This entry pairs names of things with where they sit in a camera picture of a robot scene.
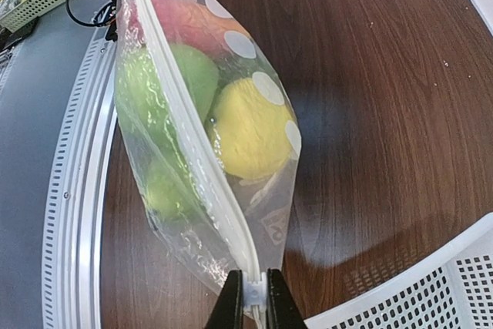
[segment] white basket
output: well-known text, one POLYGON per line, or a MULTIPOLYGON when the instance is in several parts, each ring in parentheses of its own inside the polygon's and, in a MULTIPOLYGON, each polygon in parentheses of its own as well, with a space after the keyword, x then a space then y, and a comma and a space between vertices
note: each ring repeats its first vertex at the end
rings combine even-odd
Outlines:
POLYGON ((305 322, 310 329, 492 329, 493 213, 387 283, 305 322))
POLYGON ((25 0, 0 18, 0 25, 10 32, 19 30, 34 18, 44 15, 65 0, 25 0))

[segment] wood grain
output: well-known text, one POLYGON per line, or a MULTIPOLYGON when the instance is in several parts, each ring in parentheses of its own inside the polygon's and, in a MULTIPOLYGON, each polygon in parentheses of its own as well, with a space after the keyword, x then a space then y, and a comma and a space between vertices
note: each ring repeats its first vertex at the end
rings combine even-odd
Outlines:
MULTIPOLYGON (((277 69, 304 140, 283 272, 302 315, 493 210, 493 38, 468 0, 219 0, 277 69)), ((105 328, 202 327, 215 298, 147 226, 117 132, 105 328)))

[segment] ziplock bag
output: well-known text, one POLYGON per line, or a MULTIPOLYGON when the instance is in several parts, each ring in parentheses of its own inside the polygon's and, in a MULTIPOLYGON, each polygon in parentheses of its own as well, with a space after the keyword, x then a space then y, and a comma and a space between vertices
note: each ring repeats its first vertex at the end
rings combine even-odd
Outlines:
POLYGON ((117 26, 115 104, 149 224, 216 293, 230 270, 259 282, 282 263, 301 149, 278 75, 216 0, 119 0, 117 26))

